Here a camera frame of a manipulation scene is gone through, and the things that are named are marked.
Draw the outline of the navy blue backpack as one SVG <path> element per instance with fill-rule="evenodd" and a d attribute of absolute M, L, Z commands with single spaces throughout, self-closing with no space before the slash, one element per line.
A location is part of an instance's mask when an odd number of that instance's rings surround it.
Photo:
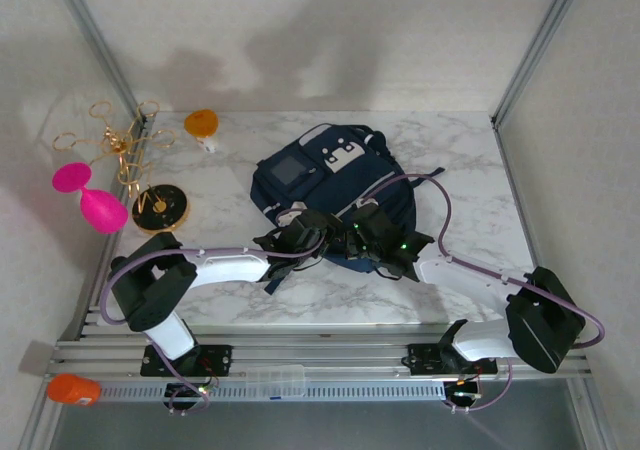
<path fill-rule="evenodd" d="M 274 229 L 286 209 L 311 209 L 339 218 L 344 233 L 322 259 L 359 272 L 388 270 L 369 259 L 345 256 L 345 232 L 359 198 L 374 198 L 387 217 L 404 231 L 417 231 L 414 190 L 421 177 L 408 176 L 391 154 L 383 133 L 366 125 L 321 124 L 260 161 L 252 177 L 250 198 Z"/>

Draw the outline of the clear plastic compartment box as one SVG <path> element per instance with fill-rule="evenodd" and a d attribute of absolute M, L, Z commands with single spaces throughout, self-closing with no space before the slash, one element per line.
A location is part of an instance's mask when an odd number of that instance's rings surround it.
<path fill-rule="evenodd" d="M 303 397 L 307 388 L 305 367 L 299 364 L 250 368 L 245 383 L 247 396 L 258 400 Z"/>

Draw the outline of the orange cap pill bottle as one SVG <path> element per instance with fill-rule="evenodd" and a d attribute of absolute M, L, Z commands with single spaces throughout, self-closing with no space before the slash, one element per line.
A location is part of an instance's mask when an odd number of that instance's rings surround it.
<path fill-rule="evenodd" d="M 202 109 L 188 115 L 184 120 L 184 129 L 191 135 L 201 149 L 214 153 L 217 148 L 219 119 L 210 109 Z"/>

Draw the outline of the small controller board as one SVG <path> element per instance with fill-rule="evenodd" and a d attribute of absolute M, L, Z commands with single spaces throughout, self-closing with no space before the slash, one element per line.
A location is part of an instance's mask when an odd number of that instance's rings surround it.
<path fill-rule="evenodd" d="M 446 382 L 444 390 L 446 401 L 457 406 L 471 407 L 482 398 L 477 378 Z"/>
<path fill-rule="evenodd" d="M 170 399 L 173 399 L 173 405 L 175 407 L 180 406 L 183 402 L 185 402 L 186 405 L 200 403 L 202 401 L 202 398 L 198 396 L 199 393 L 211 393 L 218 387 L 217 384 L 214 384 L 210 381 L 203 383 L 193 383 L 193 386 L 197 388 L 196 391 L 181 383 L 167 384 L 165 387 L 163 399 L 166 402 L 168 402 Z"/>

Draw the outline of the pink plastic goblet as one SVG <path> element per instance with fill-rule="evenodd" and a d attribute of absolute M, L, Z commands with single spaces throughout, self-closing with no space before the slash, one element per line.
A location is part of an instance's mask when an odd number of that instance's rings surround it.
<path fill-rule="evenodd" d="M 91 167 L 74 162 L 60 167 L 52 177 L 52 186 L 59 193 L 80 194 L 80 211 L 91 227 L 101 234 L 120 231 L 128 220 L 125 205 L 108 191 L 89 188 Z"/>

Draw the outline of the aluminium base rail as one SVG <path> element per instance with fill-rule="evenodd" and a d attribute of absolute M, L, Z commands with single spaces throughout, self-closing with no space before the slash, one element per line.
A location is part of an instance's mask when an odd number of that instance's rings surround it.
<path fill-rule="evenodd" d="M 58 341 L 45 375 L 76 374 L 94 380 L 140 379 L 145 337 L 127 326 L 98 323 L 90 311 L 80 336 Z M 238 381 L 247 370 L 279 365 L 301 365 L 317 381 L 408 380 L 410 371 L 401 360 L 407 347 L 435 343 L 444 324 L 340 324 L 193 325 L 202 344 L 230 345 L 229 378 Z"/>

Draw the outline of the aluminium table side rail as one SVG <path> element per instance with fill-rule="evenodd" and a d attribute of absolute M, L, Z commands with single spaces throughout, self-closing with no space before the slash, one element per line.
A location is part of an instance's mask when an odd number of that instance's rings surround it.
<path fill-rule="evenodd" d="M 496 140 L 496 145 L 498 147 L 500 156 L 501 156 L 501 160 L 503 162 L 504 165 L 504 169 L 506 172 L 506 176 L 509 182 L 509 186 L 510 186 L 510 190 L 511 193 L 513 195 L 513 199 L 514 199 L 514 203 L 516 206 L 516 210 L 518 213 L 518 217 L 519 217 L 519 221 L 520 221 L 520 225 L 522 227 L 522 231 L 524 233 L 524 238 L 527 244 L 527 249 L 528 249 L 528 253 L 529 256 L 531 258 L 532 264 L 534 267 L 537 267 L 540 262 L 539 262 L 539 254 L 538 254 L 538 250 L 536 248 L 536 242 L 535 242 L 535 238 L 534 235 L 531 232 L 531 227 L 529 225 L 529 221 L 526 215 L 526 210 L 525 207 L 523 205 L 523 200 L 521 198 L 520 192 L 517 188 L 517 182 L 516 179 L 514 177 L 514 173 L 513 173 L 513 169 L 512 169 L 512 165 L 511 162 L 509 160 L 509 156 L 506 150 L 506 147 L 504 145 L 504 142 L 502 140 L 502 136 L 499 133 L 499 131 L 495 128 L 492 127 L 493 130 L 493 134 Z"/>
<path fill-rule="evenodd" d="M 153 125 L 154 118 L 155 117 L 153 115 L 150 117 L 135 117 L 131 123 L 131 132 L 133 137 L 147 137 L 149 135 L 149 128 Z M 119 177 L 121 175 L 119 164 L 116 170 L 117 171 L 115 171 L 114 178 L 112 179 L 107 191 L 111 192 L 116 199 L 119 199 L 120 203 L 125 205 L 129 219 L 131 217 L 130 209 L 127 206 L 127 204 L 131 203 L 128 193 L 129 190 L 126 185 L 121 184 L 119 181 Z M 94 265 L 94 271 L 93 273 L 90 273 L 91 278 L 83 284 L 84 286 L 80 291 L 72 318 L 59 340 L 72 341 L 80 338 L 82 329 L 85 326 L 87 315 L 91 312 L 97 312 L 98 320 L 100 320 L 100 302 L 102 292 L 109 279 L 109 274 L 111 272 L 110 263 L 116 255 L 117 246 L 120 243 L 123 228 L 126 228 L 126 223 L 115 232 L 102 234 L 104 237 L 104 241 L 102 242 L 103 246 L 99 253 L 99 258 L 96 260 Z"/>

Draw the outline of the aluminium frame post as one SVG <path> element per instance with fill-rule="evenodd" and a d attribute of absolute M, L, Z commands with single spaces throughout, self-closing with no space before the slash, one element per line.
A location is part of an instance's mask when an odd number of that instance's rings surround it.
<path fill-rule="evenodd" d="M 138 102 L 88 3 L 86 0 L 63 0 L 63 2 L 127 113 L 134 117 Z"/>
<path fill-rule="evenodd" d="M 496 132 L 500 131 L 500 128 L 505 124 L 513 111 L 573 1 L 574 0 L 551 0 L 491 116 L 491 123 Z"/>

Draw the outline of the aluminium frame leg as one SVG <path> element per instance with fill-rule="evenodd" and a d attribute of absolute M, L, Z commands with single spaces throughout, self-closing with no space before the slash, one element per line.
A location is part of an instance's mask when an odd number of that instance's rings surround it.
<path fill-rule="evenodd" d="M 50 450 L 63 405 L 45 399 L 38 402 L 27 422 L 18 450 Z"/>
<path fill-rule="evenodd" d="M 572 378 L 567 385 L 585 450 L 618 450 L 594 381 Z"/>

